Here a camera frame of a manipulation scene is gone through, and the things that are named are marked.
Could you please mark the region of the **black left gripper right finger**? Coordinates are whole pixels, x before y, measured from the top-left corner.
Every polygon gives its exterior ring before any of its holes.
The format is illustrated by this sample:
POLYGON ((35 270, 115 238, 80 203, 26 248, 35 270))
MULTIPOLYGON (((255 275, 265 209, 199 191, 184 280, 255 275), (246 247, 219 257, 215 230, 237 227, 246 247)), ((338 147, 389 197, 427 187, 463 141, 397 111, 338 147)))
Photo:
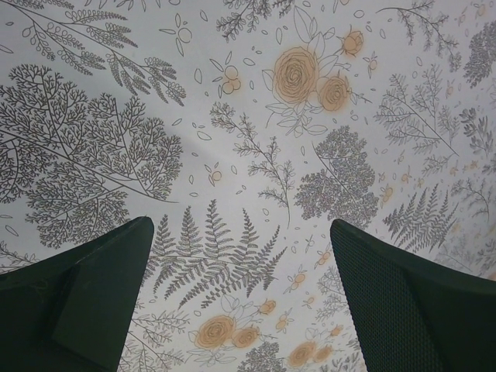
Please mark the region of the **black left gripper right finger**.
POLYGON ((495 282, 387 244, 342 219, 330 239, 369 371, 493 371, 495 282))

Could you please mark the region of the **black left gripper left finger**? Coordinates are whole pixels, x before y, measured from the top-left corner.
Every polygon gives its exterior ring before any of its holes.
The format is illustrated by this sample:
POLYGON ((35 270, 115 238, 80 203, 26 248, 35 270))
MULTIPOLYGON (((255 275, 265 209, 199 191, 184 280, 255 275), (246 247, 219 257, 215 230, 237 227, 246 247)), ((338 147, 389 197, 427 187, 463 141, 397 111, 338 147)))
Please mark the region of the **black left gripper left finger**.
POLYGON ((1 275, 3 371, 115 371, 150 255, 139 217, 1 275))

